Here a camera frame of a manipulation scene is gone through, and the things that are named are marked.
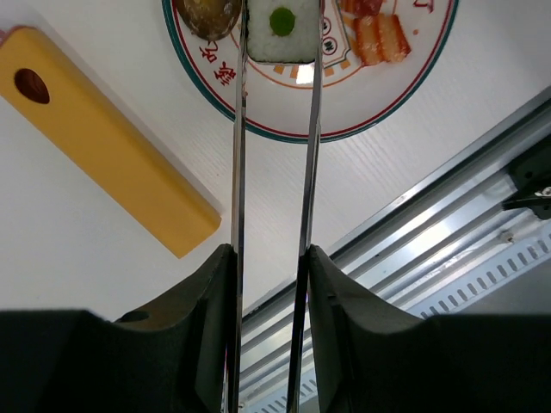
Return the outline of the sushi roll with green centre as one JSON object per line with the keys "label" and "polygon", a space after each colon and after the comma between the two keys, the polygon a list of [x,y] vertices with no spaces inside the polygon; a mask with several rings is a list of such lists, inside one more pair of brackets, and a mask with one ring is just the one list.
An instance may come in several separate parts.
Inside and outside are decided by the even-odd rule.
{"label": "sushi roll with green centre", "polygon": [[247,3],[247,52],[260,64],[310,64],[320,41],[321,8],[311,0]]}

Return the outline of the metal food tongs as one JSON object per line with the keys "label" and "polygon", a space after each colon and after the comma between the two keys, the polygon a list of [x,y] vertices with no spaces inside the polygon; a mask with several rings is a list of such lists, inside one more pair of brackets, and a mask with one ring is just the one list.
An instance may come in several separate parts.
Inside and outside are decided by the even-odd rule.
{"label": "metal food tongs", "polygon": [[[233,128],[232,156],[232,219],[231,246],[234,255],[234,274],[236,281],[236,311],[234,332],[230,348],[226,351],[226,397],[225,412],[238,411],[240,356],[243,311],[243,279],[245,249],[245,134],[246,134],[246,73],[247,73],[247,35],[249,13],[247,2],[241,4],[241,29],[239,37],[239,56],[236,80],[235,120]],[[309,250],[311,247],[313,206],[315,198],[319,146],[321,140],[321,101],[323,90],[322,45],[317,44],[314,60],[313,94],[307,140],[306,171],[300,221],[300,245],[296,290],[294,299],[294,317],[290,361],[288,369],[287,412],[297,412],[300,401],[300,377],[302,350],[305,331],[306,298],[309,275]]]}

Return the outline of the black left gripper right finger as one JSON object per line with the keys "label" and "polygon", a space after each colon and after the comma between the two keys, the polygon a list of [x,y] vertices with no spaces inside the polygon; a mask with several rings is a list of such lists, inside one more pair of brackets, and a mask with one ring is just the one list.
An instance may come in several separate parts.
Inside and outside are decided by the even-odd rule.
{"label": "black left gripper right finger", "polygon": [[309,251],[323,412],[547,412],[546,315],[415,317]]}

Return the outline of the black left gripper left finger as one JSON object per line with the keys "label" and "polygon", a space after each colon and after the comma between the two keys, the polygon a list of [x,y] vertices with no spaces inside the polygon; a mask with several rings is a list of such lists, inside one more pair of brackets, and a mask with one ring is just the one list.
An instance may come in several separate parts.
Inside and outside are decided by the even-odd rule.
{"label": "black left gripper left finger", "polygon": [[109,322],[86,310],[3,311],[4,412],[217,412],[232,248]]}

